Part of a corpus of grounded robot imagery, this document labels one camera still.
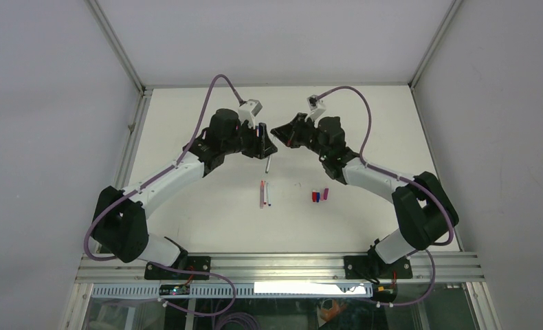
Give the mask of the grey pen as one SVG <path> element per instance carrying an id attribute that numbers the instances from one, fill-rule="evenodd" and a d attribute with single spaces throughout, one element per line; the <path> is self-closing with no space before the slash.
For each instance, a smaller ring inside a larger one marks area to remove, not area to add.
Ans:
<path id="1" fill-rule="evenodd" d="M 269 169 L 270 169 L 270 165 L 271 165 L 271 160 L 272 160 L 272 157 L 269 156 L 267 158 L 267 162 L 266 162 L 266 166 L 265 166 L 265 173 L 268 174 L 269 173 Z"/>

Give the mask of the pink pen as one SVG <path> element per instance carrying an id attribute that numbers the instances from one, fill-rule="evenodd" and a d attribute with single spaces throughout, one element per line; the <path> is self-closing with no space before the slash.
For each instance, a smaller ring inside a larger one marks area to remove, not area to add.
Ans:
<path id="1" fill-rule="evenodd" d="M 265 201 L 265 181 L 261 180 L 259 188 L 259 208 L 263 209 L 266 205 Z"/>

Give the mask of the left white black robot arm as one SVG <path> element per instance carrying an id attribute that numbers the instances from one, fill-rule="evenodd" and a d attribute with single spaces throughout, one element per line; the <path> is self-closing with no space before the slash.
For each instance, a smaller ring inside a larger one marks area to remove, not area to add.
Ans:
<path id="1" fill-rule="evenodd" d="M 180 159 L 131 186 L 102 190 L 84 238 L 86 254 L 95 259 L 89 249 L 93 239 L 110 251 L 111 259 L 158 263 L 170 279 L 181 278 L 187 270 L 187 251 L 172 239 L 151 234 L 148 218 L 180 190 L 222 165 L 227 155 L 263 160 L 277 150 L 266 124 L 252 124 L 237 111 L 218 109 L 209 125 L 185 145 Z"/>

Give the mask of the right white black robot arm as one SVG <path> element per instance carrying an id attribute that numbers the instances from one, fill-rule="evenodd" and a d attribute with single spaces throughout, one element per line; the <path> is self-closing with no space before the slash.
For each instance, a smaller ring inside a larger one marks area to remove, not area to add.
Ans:
<path id="1" fill-rule="evenodd" d="M 368 251 L 368 269 L 375 278 L 387 277 L 400 258 L 426 250 L 442 236 L 454 238 L 459 218 L 438 178 L 427 171 L 409 177 L 362 160 L 346 145 L 339 117 L 314 122 L 298 113 L 271 134 L 289 148 L 313 151 L 331 179 L 363 188 L 393 205 L 397 230 Z"/>

